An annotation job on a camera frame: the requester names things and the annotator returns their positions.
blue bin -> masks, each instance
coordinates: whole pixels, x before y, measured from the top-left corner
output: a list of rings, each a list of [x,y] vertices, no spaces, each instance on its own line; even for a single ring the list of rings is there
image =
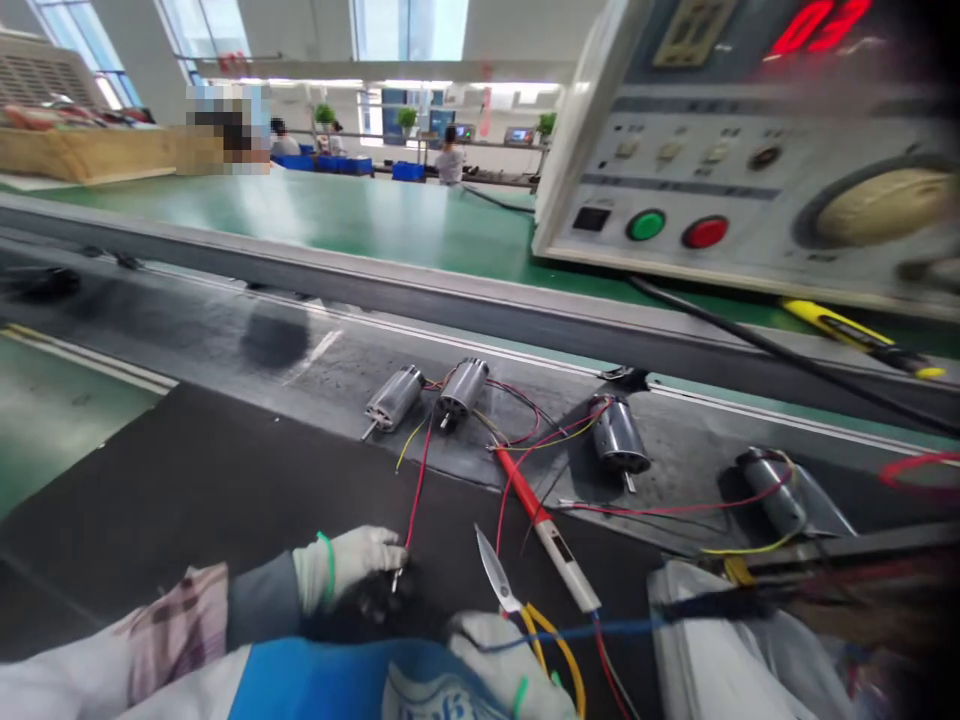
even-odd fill
[[[343,158],[344,175],[369,175],[373,172],[373,158]]]
[[[357,158],[357,175],[373,175],[373,158]]]
[[[317,169],[320,172],[340,172],[340,161],[343,158],[335,158],[332,155],[318,155]]]
[[[278,155],[271,158],[280,167],[287,170],[306,170],[313,172],[316,167],[313,164],[313,158],[309,155]]]
[[[393,179],[404,182],[416,182],[423,177],[423,165],[404,161],[393,164]]]

red button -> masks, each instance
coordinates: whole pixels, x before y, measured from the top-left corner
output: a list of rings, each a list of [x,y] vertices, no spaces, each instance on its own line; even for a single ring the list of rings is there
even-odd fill
[[[697,220],[683,233],[683,244],[694,250],[712,247],[723,240],[730,223],[725,217],[713,215]]]

screwdriver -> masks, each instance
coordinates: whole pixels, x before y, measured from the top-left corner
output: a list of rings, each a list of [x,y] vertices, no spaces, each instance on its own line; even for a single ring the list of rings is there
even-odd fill
[[[884,365],[889,365],[920,380],[932,380],[946,375],[946,370],[937,367],[922,355],[905,350],[890,338],[809,300],[784,298],[780,304],[787,312],[810,323],[835,340],[851,345],[860,352],[879,360]]]

green button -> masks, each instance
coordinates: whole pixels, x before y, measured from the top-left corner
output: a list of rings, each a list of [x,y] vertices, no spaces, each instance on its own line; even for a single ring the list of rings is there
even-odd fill
[[[627,226],[627,236],[631,240],[649,240],[663,230],[666,219],[662,212],[650,210],[640,213]]]

yellow scissors handle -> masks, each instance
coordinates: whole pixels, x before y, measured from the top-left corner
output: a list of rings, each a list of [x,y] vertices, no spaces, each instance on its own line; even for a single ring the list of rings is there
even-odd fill
[[[526,624],[531,635],[536,635],[536,627],[534,626],[534,623],[537,623],[540,625],[540,627],[553,635],[554,640],[557,642],[557,647],[560,648],[560,652],[563,653],[563,656],[567,660],[567,665],[570,667],[570,676],[573,678],[573,689],[577,697],[577,717],[579,717],[580,720],[583,720],[587,716],[587,691],[583,687],[583,677],[580,675],[580,666],[577,665],[577,659],[573,656],[570,646],[567,645],[566,640],[560,637],[553,624],[543,615],[541,615],[540,611],[537,610],[531,603],[527,603],[523,608],[521,608],[520,615],[523,617],[523,622]],[[540,661],[540,667],[542,667],[543,671],[546,673],[547,663],[543,659],[543,649],[540,647],[540,642],[536,639],[533,640],[533,652]]]

